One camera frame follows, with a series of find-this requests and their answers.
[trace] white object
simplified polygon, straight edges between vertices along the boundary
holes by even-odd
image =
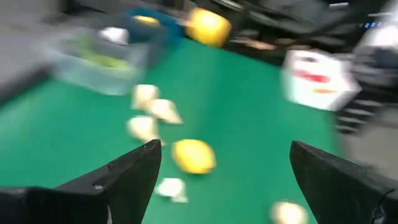
[[[154,85],[136,85],[132,93],[132,108],[141,110],[159,97],[159,89]]]
[[[185,195],[185,183],[178,178],[164,178],[155,190],[164,197],[170,197],[172,202],[187,203]]]
[[[104,28],[98,31],[98,36],[110,42],[122,45],[127,45],[129,41],[129,32],[126,29],[117,27]]]
[[[361,91],[347,66],[327,53],[291,50],[286,55],[283,69],[285,94],[294,103],[336,111]]]
[[[303,207],[290,202],[277,202],[271,210],[271,218],[276,224],[306,224],[308,215]]]
[[[156,119],[151,116],[136,116],[127,122],[130,135],[147,143],[153,139],[160,139]]]
[[[156,118],[162,119],[170,124],[182,124],[180,115],[174,103],[170,100],[156,99],[149,102],[148,111]]]

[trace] white box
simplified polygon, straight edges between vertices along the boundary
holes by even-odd
[[[336,111],[361,91],[347,67],[327,53],[291,50],[282,71],[286,97],[301,105]]]

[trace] clear plastic bin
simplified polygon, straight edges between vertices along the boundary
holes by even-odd
[[[52,75],[106,95],[125,95],[144,78],[148,64],[154,63],[151,57],[163,47],[160,29],[140,29],[140,32],[146,35],[137,36],[146,38],[129,45],[101,40],[96,30],[88,29],[57,38],[45,51],[53,65]],[[85,43],[90,43],[89,53],[82,50]]]

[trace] yellow lemon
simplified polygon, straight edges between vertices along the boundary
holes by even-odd
[[[189,15],[187,34],[198,42],[210,46],[221,46],[227,38],[231,23],[214,12],[195,8]]]
[[[181,170],[191,174],[207,174],[216,166],[213,150],[200,140],[177,141],[173,143],[172,154]]]
[[[147,25],[151,25],[151,26],[159,26],[160,25],[159,21],[157,19],[152,18],[152,17],[134,16],[133,18],[135,18],[139,22],[145,23]]]

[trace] gray floor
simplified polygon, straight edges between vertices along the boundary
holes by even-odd
[[[60,26],[50,26],[41,22],[53,12],[54,5],[50,2],[0,0],[0,84],[42,62],[40,54],[45,40],[69,32],[75,26],[87,25],[99,16],[90,14]],[[398,109],[386,110],[377,124],[370,124],[359,136],[341,138],[349,159],[374,165],[383,174],[398,179]]]

